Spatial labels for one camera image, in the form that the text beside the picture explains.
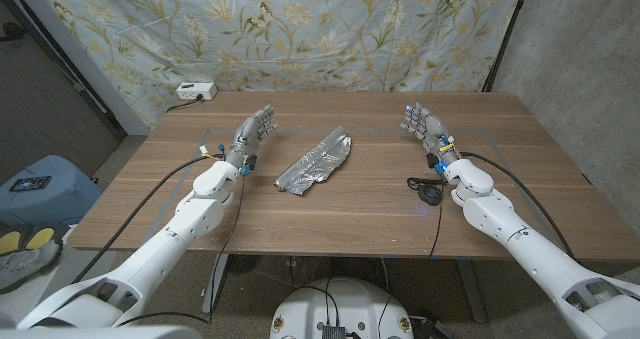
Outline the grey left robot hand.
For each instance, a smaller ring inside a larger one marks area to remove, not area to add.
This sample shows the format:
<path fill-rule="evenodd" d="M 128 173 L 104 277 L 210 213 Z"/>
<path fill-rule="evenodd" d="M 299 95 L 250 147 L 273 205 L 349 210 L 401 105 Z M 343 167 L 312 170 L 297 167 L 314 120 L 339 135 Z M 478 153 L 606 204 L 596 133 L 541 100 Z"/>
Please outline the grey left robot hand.
<path fill-rule="evenodd" d="M 275 110 L 271 105 L 250 115 L 237 128 L 225 161 L 238 169 L 242 168 L 245 160 L 257 153 L 261 141 L 278 128 L 274 115 Z"/>

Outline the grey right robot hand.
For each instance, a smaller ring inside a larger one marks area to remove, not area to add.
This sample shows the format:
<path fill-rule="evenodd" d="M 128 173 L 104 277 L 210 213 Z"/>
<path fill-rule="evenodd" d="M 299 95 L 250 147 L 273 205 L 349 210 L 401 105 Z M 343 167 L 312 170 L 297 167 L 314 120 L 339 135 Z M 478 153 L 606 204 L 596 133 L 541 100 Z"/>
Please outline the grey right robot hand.
<path fill-rule="evenodd" d="M 440 119 L 419 103 L 407 105 L 405 121 L 401 128 L 414 135 L 426 152 L 448 166 L 459 160 L 461 155 L 454 146 L 454 139 Z"/>

